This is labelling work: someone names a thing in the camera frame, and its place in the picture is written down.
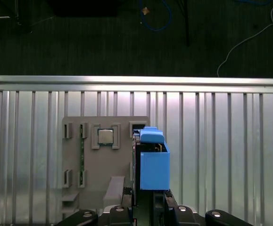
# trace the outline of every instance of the corrugated metal wall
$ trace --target corrugated metal wall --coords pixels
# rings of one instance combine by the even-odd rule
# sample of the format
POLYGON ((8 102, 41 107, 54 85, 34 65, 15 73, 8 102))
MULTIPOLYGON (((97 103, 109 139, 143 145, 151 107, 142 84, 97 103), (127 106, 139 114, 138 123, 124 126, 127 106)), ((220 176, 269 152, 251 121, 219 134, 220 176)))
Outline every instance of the corrugated metal wall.
POLYGON ((273 226, 273 94, 0 92, 0 223, 60 220, 64 116, 147 115, 171 150, 171 189, 200 214, 273 226))

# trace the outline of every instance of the blue plastic block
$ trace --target blue plastic block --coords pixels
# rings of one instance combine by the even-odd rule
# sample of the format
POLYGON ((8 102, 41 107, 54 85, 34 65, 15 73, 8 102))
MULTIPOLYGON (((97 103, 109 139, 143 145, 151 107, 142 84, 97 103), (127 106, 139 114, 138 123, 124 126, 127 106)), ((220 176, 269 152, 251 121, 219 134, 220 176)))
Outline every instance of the blue plastic block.
POLYGON ((141 129, 140 139, 142 143, 163 144, 165 142, 163 132, 156 127, 146 126, 144 129, 141 129))
POLYGON ((170 151, 141 152, 141 190, 170 189, 170 151))

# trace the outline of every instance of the white cable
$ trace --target white cable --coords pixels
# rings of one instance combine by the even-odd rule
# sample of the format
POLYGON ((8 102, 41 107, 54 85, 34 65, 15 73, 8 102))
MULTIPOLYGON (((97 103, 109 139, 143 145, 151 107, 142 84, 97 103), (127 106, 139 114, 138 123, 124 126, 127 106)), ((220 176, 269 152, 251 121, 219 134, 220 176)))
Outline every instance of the white cable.
POLYGON ((244 42, 246 42, 246 41, 248 41, 248 40, 250 40, 250 39, 253 39, 254 37, 258 36, 259 34, 261 34, 263 31, 265 31, 265 30, 266 30, 267 28, 269 28, 270 26, 273 26, 273 24, 268 25, 267 27, 265 27, 263 30, 261 30, 261 31, 258 32, 257 34, 255 34, 255 35, 253 35, 253 36, 251 36, 251 37, 249 37, 249 38, 243 40, 243 41, 240 42, 239 44, 235 45, 235 46, 229 51, 229 53, 228 53, 226 59, 219 65, 219 67, 218 67, 218 69, 217 69, 217 76, 219 77, 219 70, 220 70, 220 68, 222 67, 223 64, 225 64, 225 63, 227 62, 227 60, 228 60, 228 58, 229 58, 231 52, 232 52, 235 48, 237 48, 239 45, 243 44, 244 42))
POLYGON ((218 76, 218 77, 219 77, 219 70, 220 70, 220 68, 222 67, 223 64, 225 64, 225 63, 227 62, 227 60, 228 60, 228 58, 229 58, 231 52, 232 52, 235 48, 237 48, 239 45, 243 44, 244 42, 246 42, 246 41, 248 41, 248 40, 250 40, 250 39, 252 39, 252 38, 258 36, 258 35, 261 34, 263 31, 265 31, 267 28, 269 28, 270 26, 273 25, 273 8, 272 8, 272 10, 271 10, 270 17, 271 17, 271 19, 272 19, 272 24, 268 25, 268 26, 265 27, 263 30, 259 31, 257 34, 255 34, 255 35, 253 35, 253 36, 251 36, 251 37, 249 37, 249 38, 243 40, 242 42, 240 42, 239 44, 237 44, 236 46, 234 46, 234 47, 229 51, 229 53, 227 54, 226 59, 219 65, 219 67, 218 67, 218 69, 217 69, 217 76, 218 76))

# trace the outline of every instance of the metal bolt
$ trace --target metal bolt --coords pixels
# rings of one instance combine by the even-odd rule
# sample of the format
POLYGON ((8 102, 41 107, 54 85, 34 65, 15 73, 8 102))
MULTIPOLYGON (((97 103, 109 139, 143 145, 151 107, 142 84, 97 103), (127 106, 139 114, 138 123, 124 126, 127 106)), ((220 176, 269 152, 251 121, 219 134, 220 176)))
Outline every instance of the metal bolt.
POLYGON ((212 212, 212 215, 213 215, 214 217, 216 217, 216 218, 221 217, 221 214, 218 213, 218 212, 212 212))
POLYGON ((182 212, 185 212, 185 211, 187 210, 187 208, 185 208, 184 206, 180 206, 180 207, 178 207, 178 209, 179 209, 180 211, 182 211, 182 212))
POLYGON ((91 214, 90 212, 84 212, 83 217, 89 218, 89 217, 91 217, 91 216, 92 216, 92 214, 91 214))
POLYGON ((119 206, 119 207, 117 207, 116 208, 116 211, 119 211, 119 212, 121 212, 121 211, 123 211, 124 209, 123 209, 123 207, 121 207, 121 206, 119 206))

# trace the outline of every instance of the blue cable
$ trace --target blue cable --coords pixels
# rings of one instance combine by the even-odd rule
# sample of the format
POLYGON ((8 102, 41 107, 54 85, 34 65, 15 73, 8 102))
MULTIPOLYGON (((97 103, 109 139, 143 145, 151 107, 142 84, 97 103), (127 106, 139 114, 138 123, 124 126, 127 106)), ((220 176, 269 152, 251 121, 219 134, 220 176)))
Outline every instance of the blue cable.
POLYGON ((271 3, 273 0, 268 0, 266 2, 256 2, 256 1, 251 1, 251 0, 234 0, 235 2, 240 2, 240 3, 249 3, 257 6, 266 6, 269 3, 271 3))
POLYGON ((162 28, 158 28, 158 29, 154 29, 152 27, 150 27, 150 25, 146 22, 146 19, 145 19, 145 15, 143 14, 143 12, 141 11, 142 10, 142 0, 140 0, 140 12, 141 12, 141 19, 144 23, 144 25, 151 31, 154 31, 154 32, 159 32, 163 29, 165 29, 167 26, 169 26, 169 24, 171 23, 171 20, 172 20, 172 13, 171 13, 171 9, 170 7, 167 5, 167 3, 165 2, 165 0, 162 0, 163 4, 165 5, 165 7, 167 8, 168 12, 169 12, 169 20, 168 22, 166 23, 165 26, 163 26, 162 28))

